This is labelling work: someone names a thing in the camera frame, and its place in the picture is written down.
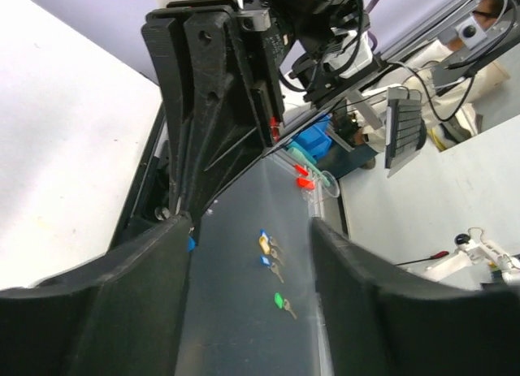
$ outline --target person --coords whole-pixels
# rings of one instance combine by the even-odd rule
[[[473,16],[483,29],[489,29],[501,16],[504,3],[505,0],[482,0],[478,7],[473,11]],[[408,67],[418,70],[418,74],[427,85],[429,94],[434,99],[435,111],[442,119],[448,118],[455,111],[460,103],[462,95],[468,88],[469,82],[467,80],[459,84],[455,89],[446,93],[444,96],[436,97],[435,88],[433,87],[432,82],[433,80],[431,78],[431,67],[434,67],[436,64],[447,58],[451,53],[459,51],[463,46],[464,43],[459,38],[450,41],[447,45],[442,45],[439,41],[434,41],[423,52],[412,57],[406,63]],[[466,99],[466,103],[471,103],[483,94],[483,84],[485,83],[484,77],[491,69],[497,69],[497,65],[492,63],[484,69],[481,69],[475,76],[474,84]],[[411,75],[407,69],[401,67],[388,73],[372,89],[382,89],[392,84],[405,86],[409,90],[417,89],[422,93],[422,118],[424,119],[428,130],[434,128],[440,123],[431,110],[421,82],[415,76]],[[374,110],[380,114],[386,110],[386,101],[384,100],[384,96],[381,97],[382,98],[375,97],[370,100]],[[353,143],[355,145],[367,143],[375,152],[382,153],[386,147],[385,128],[383,127],[375,131],[359,113],[356,114],[356,119],[360,128],[354,134]],[[374,167],[375,158],[363,166],[364,169],[372,169]]]

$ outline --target black knob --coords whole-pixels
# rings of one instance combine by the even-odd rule
[[[467,244],[471,240],[471,237],[467,234],[459,234],[455,237],[455,244]]]
[[[474,37],[476,33],[477,28],[475,28],[473,25],[468,25],[466,28],[462,30],[462,36],[465,38]]]

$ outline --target white tabletop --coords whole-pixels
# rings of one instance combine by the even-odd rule
[[[160,105],[155,84],[29,0],[0,0],[0,288],[103,254]]]

